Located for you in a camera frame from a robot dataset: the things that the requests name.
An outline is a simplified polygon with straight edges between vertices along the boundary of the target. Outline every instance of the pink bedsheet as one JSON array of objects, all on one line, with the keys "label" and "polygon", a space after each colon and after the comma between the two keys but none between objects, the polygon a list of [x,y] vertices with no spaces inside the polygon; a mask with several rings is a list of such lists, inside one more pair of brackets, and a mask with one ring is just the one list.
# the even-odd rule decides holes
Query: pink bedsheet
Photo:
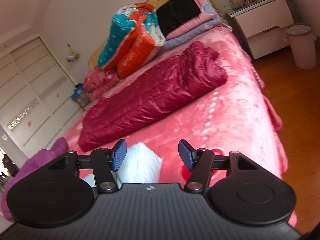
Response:
[{"label": "pink bedsheet", "polygon": [[[213,28],[155,58],[108,91],[105,97],[118,93],[161,60],[181,54],[194,41],[201,41],[205,47],[210,46],[219,52],[216,63],[226,70],[228,81],[165,119],[125,137],[128,147],[143,142],[163,158],[160,183],[179,182],[183,186],[188,179],[188,171],[178,155],[180,139],[187,140],[196,149],[213,149],[220,155],[228,155],[232,150],[240,151],[281,178],[288,169],[288,160],[276,133],[282,128],[281,119],[261,93],[264,83],[251,59],[224,27]],[[80,117],[64,137],[69,149],[76,150],[78,154],[89,154],[84,153],[77,143],[82,120]],[[104,147],[111,148],[115,142]],[[210,185],[225,176],[225,171],[216,171]],[[290,224],[296,224],[295,215]]]}]

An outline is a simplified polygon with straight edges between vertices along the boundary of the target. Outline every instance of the screw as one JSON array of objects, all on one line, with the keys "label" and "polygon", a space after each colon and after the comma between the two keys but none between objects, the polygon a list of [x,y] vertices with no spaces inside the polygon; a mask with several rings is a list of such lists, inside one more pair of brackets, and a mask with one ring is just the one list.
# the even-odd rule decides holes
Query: screw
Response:
[{"label": "screw", "polygon": [[100,183],[100,188],[105,189],[105,190],[111,190],[114,189],[116,187],[116,185],[111,182],[111,181],[105,181]]},{"label": "screw", "polygon": [[200,182],[193,181],[193,182],[189,182],[187,187],[192,190],[199,190],[199,189],[202,189],[203,186]]}]

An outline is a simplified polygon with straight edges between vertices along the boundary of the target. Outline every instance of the wooden floor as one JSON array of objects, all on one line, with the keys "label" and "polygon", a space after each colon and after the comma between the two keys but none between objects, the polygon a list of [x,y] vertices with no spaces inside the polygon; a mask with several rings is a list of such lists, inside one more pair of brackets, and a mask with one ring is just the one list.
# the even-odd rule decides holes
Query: wooden floor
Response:
[{"label": "wooden floor", "polygon": [[279,132],[289,159],[284,180],[297,195],[297,229],[305,233],[320,221],[320,44],[317,66],[301,70],[290,48],[254,63],[266,84],[264,94],[283,120]]}]

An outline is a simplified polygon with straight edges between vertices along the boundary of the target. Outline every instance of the purple cushion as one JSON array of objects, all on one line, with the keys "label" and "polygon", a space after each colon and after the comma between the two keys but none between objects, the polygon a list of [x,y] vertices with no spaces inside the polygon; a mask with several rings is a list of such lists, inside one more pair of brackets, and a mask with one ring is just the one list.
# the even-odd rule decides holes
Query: purple cushion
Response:
[{"label": "purple cushion", "polygon": [[59,138],[51,147],[51,150],[42,149],[41,151],[33,155],[29,160],[27,160],[22,166],[21,170],[17,173],[17,175],[5,184],[1,203],[1,208],[5,219],[14,223],[11,212],[7,206],[7,194],[9,189],[11,189],[12,186],[16,184],[19,180],[22,180],[24,177],[33,173],[34,171],[44,166],[48,162],[52,161],[56,157],[67,152],[68,149],[69,146],[66,139]]}]

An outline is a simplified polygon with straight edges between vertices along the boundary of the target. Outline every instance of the white nightstand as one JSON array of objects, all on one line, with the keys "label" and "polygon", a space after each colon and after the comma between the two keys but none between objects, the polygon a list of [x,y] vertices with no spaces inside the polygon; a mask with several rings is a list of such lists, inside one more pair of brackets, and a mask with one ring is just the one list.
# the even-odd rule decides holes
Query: white nightstand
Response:
[{"label": "white nightstand", "polygon": [[244,8],[227,11],[226,20],[253,59],[288,46],[284,28],[294,22],[285,0],[257,0]]}]

